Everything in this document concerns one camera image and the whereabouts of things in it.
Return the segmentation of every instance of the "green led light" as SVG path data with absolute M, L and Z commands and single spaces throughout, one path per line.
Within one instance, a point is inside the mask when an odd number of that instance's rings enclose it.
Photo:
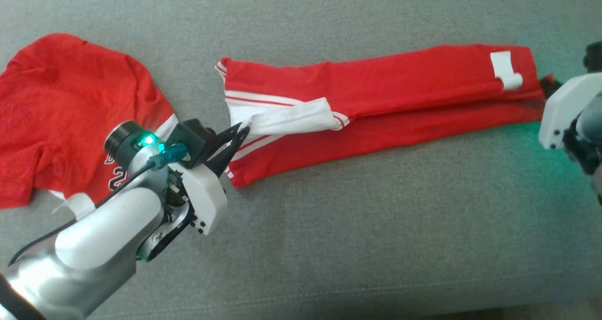
M 148 146 L 150 144 L 154 144 L 155 143 L 155 136 L 153 136 L 152 134 L 149 136 L 146 136 L 144 139 L 142 139 L 142 144 L 144 146 Z

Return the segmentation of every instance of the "gray fabric surface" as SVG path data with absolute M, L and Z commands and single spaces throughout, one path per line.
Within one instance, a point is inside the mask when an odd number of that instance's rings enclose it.
M 541 75 L 567 79 L 602 37 L 601 10 L 600 0 L 0 0 L 0 63 L 42 35 L 73 33 L 135 56 L 180 118 L 223 129 L 221 56 L 301 65 L 499 43 L 530 46 Z M 393 319 L 602 296 L 602 210 L 537 132 L 465 134 L 240 191 L 224 181 L 219 230 L 184 232 L 92 319 Z M 49 217 L 58 202 L 37 192 L 0 213 L 0 262 L 65 221 Z

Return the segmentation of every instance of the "folded garment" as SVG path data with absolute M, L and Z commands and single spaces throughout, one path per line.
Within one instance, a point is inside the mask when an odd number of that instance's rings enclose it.
M 522 46 L 438 46 L 303 67 L 222 58 L 232 125 L 250 134 L 235 187 L 286 170 L 541 119 L 544 92 Z
M 26 205 L 33 188 L 94 202 L 126 179 L 103 149 L 119 123 L 161 135 L 174 110 L 131 56 L 54 33 L 20 50 L 0 75 L 0 208 Z

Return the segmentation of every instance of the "black band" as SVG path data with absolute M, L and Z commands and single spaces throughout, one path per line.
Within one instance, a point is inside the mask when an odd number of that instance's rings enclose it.
M 46 320 L 37 309 L 13 290 L 2 275 L 0 275 L 0 305 L 13 314 L 17 320 Z

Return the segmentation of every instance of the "floor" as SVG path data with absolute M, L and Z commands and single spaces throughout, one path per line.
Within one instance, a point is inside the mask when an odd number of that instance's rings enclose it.
M 570 304 L 541 304 L 487 311 L 430 316 L 420 320 L 599 320 L 602 299 L 588 299 Z

